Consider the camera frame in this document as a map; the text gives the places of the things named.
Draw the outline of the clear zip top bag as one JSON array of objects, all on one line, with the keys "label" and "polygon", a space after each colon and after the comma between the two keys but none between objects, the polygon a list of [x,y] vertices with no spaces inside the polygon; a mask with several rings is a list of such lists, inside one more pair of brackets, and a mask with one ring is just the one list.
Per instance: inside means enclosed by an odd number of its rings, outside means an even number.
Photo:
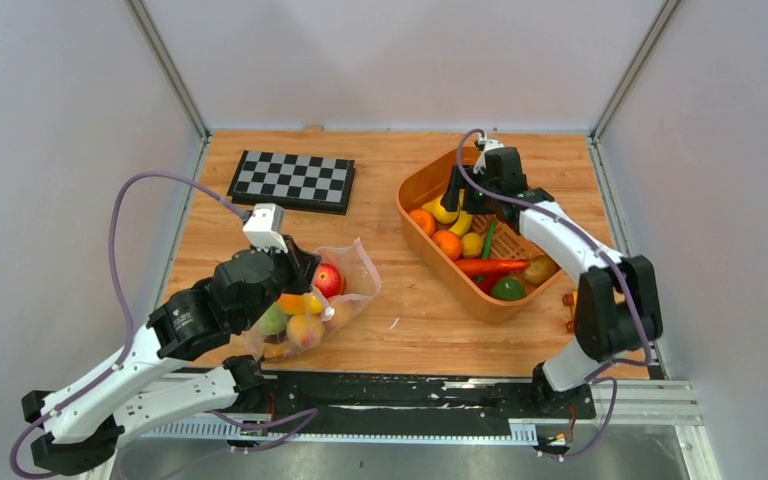
[{"label": "clear zip top bag", "polygon": [[[320,247],[316,250],[316,253],[321,256],[321,263],[330,263],[335,265],[343,274],[346,282],[345,291],[342,295],[334,296],[328,299],[319,293],[313,286],[313,290],[310,293],[313,293],[325,307],[322,313],[316,315],[318,315],[323,322],[327,321],[333,315],[333,303],[341,300],[350,300],[354,302],[355,306],[355,317],[352,319],[354,320],[375,298],[375,296],[380,293],[381,290],[380,275],[371,258],[364,249],[364,245],[360,239],[355,239],[353,243],[347,247]],[[328,332],[326,330],[322,341],[327,339],[336,331]],[[254,326],[250,330],[244,332],[241,337],[241,341],[247,353],[252,354],[262,360],[264,360],[262,357],[262,348],[264,343],[289,342],[292,344],[287,339],[285,331],[279,335],[264,336],[258,332]],[[302,350],[295,345],[293,345],[293,347],[295,349],[295,353],[292,356],[296,356],[316,348],[313,347],[311,349]]]}]

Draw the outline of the orange toy sausage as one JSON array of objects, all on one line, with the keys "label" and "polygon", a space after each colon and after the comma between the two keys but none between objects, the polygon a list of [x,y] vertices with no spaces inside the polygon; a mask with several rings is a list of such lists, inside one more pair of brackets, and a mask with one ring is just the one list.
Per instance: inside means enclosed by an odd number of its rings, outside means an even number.
[{"label": "orange toy sausage", "polygon": [[289,342],[264,343],[262,357],[266,361],[278,361],[292,356],[295,349]]}]

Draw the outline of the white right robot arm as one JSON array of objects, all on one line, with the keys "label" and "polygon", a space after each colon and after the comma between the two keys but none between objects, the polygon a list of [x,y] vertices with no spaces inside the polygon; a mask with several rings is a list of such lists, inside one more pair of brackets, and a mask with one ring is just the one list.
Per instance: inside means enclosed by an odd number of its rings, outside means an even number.
[{"label": "white right robot arm", "polygon": [[626,352],[642,350],[641,365],[652,360],[652,341],[663,322],[652,262],[626,256],[597,240],[573,221],[542,188],[528,185],[519,152],[494,139],[477,140],[472,165],[457,148],[443,206],[492,214],[537,245],[577,286],[574,338],[535,370],[531,403],[544,417],[556,417],[571,403],[573,390]]}]

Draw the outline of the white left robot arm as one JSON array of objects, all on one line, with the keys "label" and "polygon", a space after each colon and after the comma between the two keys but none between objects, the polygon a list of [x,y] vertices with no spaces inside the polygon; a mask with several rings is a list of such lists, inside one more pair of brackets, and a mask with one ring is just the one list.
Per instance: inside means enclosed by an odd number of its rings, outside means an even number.
[{"label": "white left robot arm", "polygon": [[172,295],[131,340],[72,385],[33,390],[22,399],[37,472],[73,476],[110,459],[131,440],[165,423],[232,405],[258,411],[266,400],[260,363],[232,356],[198,378],[146,392],[146,386],[251,329],[283,294],[312,289],[322,262],[289,235],[284,249],[249,247],[218,264],[212,276]]}]

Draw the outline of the orange plastic basket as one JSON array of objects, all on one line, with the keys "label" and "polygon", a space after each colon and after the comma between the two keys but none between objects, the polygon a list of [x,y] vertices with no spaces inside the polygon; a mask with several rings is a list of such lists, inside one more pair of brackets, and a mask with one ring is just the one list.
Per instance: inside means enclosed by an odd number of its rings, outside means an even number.
[{"label": "orange plastic basket", "polygon": [[[401,215],[402,233],[408,246],[428,266],[440,282],[457,298],[463,309],[477,320],[486,323],[507,321],[528,303],[534,301],[549,285],[564,277],[559,267],[552,276],[540,284],[525,281],[520,271],[511,272],[509,277],[523,284],[525,295],[522,299],[500,300],[481,290],[473,281],[480,275],[464,274],[432,241],[431,237],[410,218],[410,211],[419,209],[425,203],[442,195],[448,186],[452,167],[456,163],[456,152],[451,150],[408,175],[399,185],[396,193],[397,210]],[[470,225],[471,232],[484,236],[488,231],[491,216],[475,217]],[[496,224],[489,258],[493,260],[529,260],[545,255],[537,245],[516,235],[510,227]]]}]

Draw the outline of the green toy cabbage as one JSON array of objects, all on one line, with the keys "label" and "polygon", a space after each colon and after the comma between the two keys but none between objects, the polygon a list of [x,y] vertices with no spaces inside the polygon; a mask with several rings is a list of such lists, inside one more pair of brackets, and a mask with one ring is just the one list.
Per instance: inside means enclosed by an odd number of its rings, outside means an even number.
[{"label": "green toy cabbage", "polygon": [[288,315],[273,304],[255,323],[254,328],[264,336],[279,335],[285,331],[287,322]]}]

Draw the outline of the red toy apple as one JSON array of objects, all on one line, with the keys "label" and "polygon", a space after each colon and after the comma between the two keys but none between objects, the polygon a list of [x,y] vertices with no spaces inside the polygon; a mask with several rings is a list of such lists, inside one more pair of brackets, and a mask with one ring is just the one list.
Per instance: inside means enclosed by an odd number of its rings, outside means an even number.
[{"label": "red toy apple", "polygon": [[314,274],[314,288],[326,299],[342,295],[346,282],[343,274],[333,264],[321,263]]}]

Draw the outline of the pink toy peach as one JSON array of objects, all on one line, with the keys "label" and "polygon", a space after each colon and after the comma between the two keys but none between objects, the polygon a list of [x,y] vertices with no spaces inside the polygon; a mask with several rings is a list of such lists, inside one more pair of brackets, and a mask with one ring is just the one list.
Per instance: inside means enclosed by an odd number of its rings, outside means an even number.
[{"label": "pink toy peach", "polygon": [[341,300],[332,304],[333,315],[324,321],[328,332],[336,331],[348,324],[355,317],[354,302],[350,300]]}]

